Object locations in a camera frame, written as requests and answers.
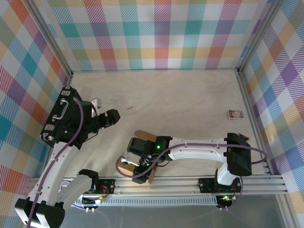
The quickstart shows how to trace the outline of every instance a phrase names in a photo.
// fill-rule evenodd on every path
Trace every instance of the metal rail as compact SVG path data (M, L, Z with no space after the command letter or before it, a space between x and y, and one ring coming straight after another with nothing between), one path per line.
M200 193L197 182L199 178L214 178L214 176L174 176L154 177L151 184L137 184L125 177L107 177L115 179L115 197L162 197L162 196L210 196L225 195L225 193ZM244 177L244 195L286 194L287 188L281 175L252 175ZM100 194L84 194L87 198L97 198Z
M56 56L57 60L59 61L62 69L64 70L66 76L70 80L70 77L73 75L73 71L68 64L64 54L62 53L60 47L58 46L55 38L52 35L52 32L49 30L48 25L44 21L43 17L40 14L40 11L33 0L24 0L23 1L25 6L28 8L31 16L33 17L34 21L36 22L39 30L43 34L44 38L46 39L48 45L51 47L54 55Z

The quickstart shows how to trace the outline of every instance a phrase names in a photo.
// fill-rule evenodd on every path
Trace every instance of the black mounting bracket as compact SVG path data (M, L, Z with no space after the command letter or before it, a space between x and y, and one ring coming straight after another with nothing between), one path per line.
M200 193L227 193L241 192L239 178L235 178L231 185L218 184L215 178L199 178L197 183Z
M105 189L109 191L109 195L114 194L115 179L99 179L98 184L96 184L96 189L90 189L87 192L91 194L104 194Z

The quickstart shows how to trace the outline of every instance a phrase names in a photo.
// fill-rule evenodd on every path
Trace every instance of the small white object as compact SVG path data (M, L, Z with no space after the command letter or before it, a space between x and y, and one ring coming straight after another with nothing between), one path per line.
M136 154L132 154L129 152L124 152L123 157L124 158L122 158L122 162L126 162L129 164L133 164L135 166L139 166L140 156L137 156Z
M99 108L101 108L101 100L100 98L94 98L92 101L91 101L92 105L94 106L95 110L96 110L96 113L95 113L95 110L92 109L92 118L96 116L99 116Z

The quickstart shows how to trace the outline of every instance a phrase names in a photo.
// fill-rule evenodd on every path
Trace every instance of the cable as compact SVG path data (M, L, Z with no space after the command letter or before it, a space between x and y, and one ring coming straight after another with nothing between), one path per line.
M107 190L107 194L106 194L106 196L105 196L105 197L107 197L107 196L109 195L109 193L110 193L108 187L105 186L105 185L102 185L101 187L103 187L104 189Z
M239 195L238 195L237 200L236 200L229 208L234 207L234 206L237 204L237 202L239 202L239 199L242 197L243 188L244 188L243 178L242 178L242 177L239 177L239 179L240 179L240 182L241 182L241 191L239 192Z
M98 135L98 132L99 132L99 131L97 131L97 133L96 133L94 136L92 136L91 138L85 140L84 143L87 142L87 141L89 141L90 139L93 139L95 136L97 136L97 135Z
M140 173L140 174L137 174L137 175L133 175L133 176L130 176L130 175L126 175L124 174L123 172L121 172L118 168L118 163L119 161L121 161L121 159L125 159L125 157L123 156L120 156L117 161L116 161L116 170L121 174L123 175L124 177L128 177L128 178L138 178L138 177L141 177L143 175L145 175L147 172L149 172L151 169L153 169L153 167L156 165L157 161L167 152L169 152L170 150L172 149L175 149L175 148L184 148L185 144L177 144L175 146L172 146L172 147L169 147L167 148L166 150L164 150L163 152L161 152L158 157L155 159L155 161L152 163L152 165L150 165L150 167L148 169L146 169L144 172ZM243 146L243 145L236 145L236 144L212 144L212 143L188 143L187 146L222 146L222 147L237 147L237 148L243 148L243 149L249 149L249 150L254 150L254 151L257 151L257 152L260 152L262 154L264 154L264 158L259 160L259 161L254 161L252 162L251 164L259 164L261 162L264 162L267 160L267 154L263 151L263 150L260 150L258 148L253 148L253 147L250 147L250 146Z
M70 139L70 141L64 145L64 147L61 148L61 150L58 152L58 154L55 156L55 159L50 163L50 165L48 166L48 168L46 169L44 175L42 176L41 178L41 181L40 181L40 184L38 186L38 189L37 189L37 192L36 193L36 196L35 196L35 199L33 201L33 204L32 204L32 207L30 209L30 213L29 213L29 217L28 217L28 225L27 225L27 228L30 228L30 224L32 222L32 219L33 219L33 214L34 214L34 210L35 210L35 207L36 207L36 204L37 204L37 201L38 201L38 198L39 198L39 195L40 195L40 192L41 192L41 189L43 187L43 184L44 184L44 181L46 180L47 178L47 175L48 173L50 172L51 168L53 167L53 165L55 164L56 160L58 159L58 157L62 154L62 152L75 140L75 138L78 136L81 128L82 128L82 124L84 122L84 110L82 109L82 106L80 104L80 101L74 97L73 100L78 104L79 106L79 109L80 109L80 124L79 124L79 127L76 131L76 133L74 134L74 136Z
M164 165L158 165L158 164L156 164L155 166L157 166L157 167L165 167L165 166L167 166L168 164L169 164L169 162L171 162L171 161L168 161L166 164L164 164Z
M64 180L63 182L61 182L60 191L62 191L62 184L65 183L65 182L67 182L67 183L69 183L69 184L71 183L69 180L68 180L68 181L67 181L67 180Z
M97 111L96 111L96 108L95 108L94 106L92 106L92 109L93 109L94 112L95 112L95 118L97 118ZM98 129L98 125L97 125L96 121L94 122L94 126L95 126L96 131L97 131L96 134L95 134L94 136L92 136L91 138L86 139L86 140L84 141L84 143L87 142L87 141L89 141L90 139L93 139L94 137L96 137L96 136L98 135L99 129Z
M232 185L232 188L233 188L233 195L232 195L232 197L235 197L235 195L236 195L236 187L234 185Z

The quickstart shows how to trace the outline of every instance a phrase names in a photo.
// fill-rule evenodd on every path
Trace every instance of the metal bracket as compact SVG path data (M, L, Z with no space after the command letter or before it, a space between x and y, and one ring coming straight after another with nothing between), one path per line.
M52 121L54 122L55 120L61 120L63 118L63 116L65 115L66 113L66 110L67 110L67 107L68 107L68 101L64 98L62 98L60 100L60 104L62 105L63 103L66 103L66 106L63 108L62 110L62 113L61 113L61 116L60 117L57 117L57 115L53 115L53 118L52 118Z
M98 186L96 186L96 190L91 189L89 190L89 194L99 194L104 195L104 189L103 186L108 190L108 194L114 194L115 190L115 179L99 179Z
M174 176L174 177L154 177L151 184L137 184L127 177L111 177L115 179L115 189L113 196L132 196L132 197L150 197L150 196L202 196L202 195L223 195L226 193L200 193L197 186L198 179L201 176ZM64 178L65 181L71 181L73 178ZM243 195L268 195L268 194L287 194L287 188L281 175L252 175L243 178ZM84 194L84 197L99 197L102 194Z
M235 178L230 186L221 185L215 182L215 178L199 178L197 183L200 193L239 193L241 183L239 178Z

